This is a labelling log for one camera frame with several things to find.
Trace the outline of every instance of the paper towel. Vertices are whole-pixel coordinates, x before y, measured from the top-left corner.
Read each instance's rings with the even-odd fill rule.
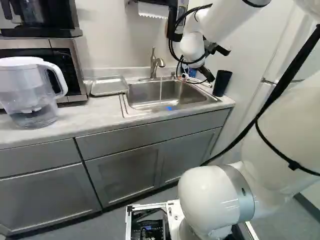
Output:
[[[138,1],[138,12],[139,15],[143,17],[167,19],[169,15],[169,7],[166,5]]]

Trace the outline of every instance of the paper towel holder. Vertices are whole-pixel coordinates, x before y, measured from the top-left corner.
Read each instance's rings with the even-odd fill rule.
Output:
[[[187,11],[189,0],[128,0],[128,3],[129,2],[145,2],[168,6],[169,16],[166,37],[174,42],[181,41],[184,33],[185,20],[179,24],[173,34],[171,32],[173,31],[177,19]]]

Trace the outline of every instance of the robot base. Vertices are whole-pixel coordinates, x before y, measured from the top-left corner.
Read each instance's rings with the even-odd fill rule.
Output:
[[[185,216],[179,200],[153,204],[128,205],[125,215],[126,233],[125,240],[158,240],[157,236],[147,237],[141,234],[142,228],[147,228],[150,233],[162,233],[162,240],[222,240],[217,236],[200,238],[185,221]],[[259,240],[249,222],[235,226],[224,227],[215,231],[217,235],[230,235],[225,240]]]

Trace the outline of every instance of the gray countertop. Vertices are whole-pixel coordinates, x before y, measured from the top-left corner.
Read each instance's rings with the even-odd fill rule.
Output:
[[[226,96],[219,99],[221,102],[205,106],[124,118],[118,95],[91,97],[83,105],[60,107],[58,109],[59,119],[54,124],[40,129],[17,127],[11,118],[3,113],[0,114],[0,150],[181,118],[235,105],[235,101]]]

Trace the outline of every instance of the floor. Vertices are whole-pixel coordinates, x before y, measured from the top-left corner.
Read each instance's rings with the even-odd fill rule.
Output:
[[[160,203],[177,199],[177,187],[138,201],[139,204]],[[275,215],[251,222],[260,240],[319,240],[318,223],[295,199]],[[23,240],[124,240],[125,208]]]

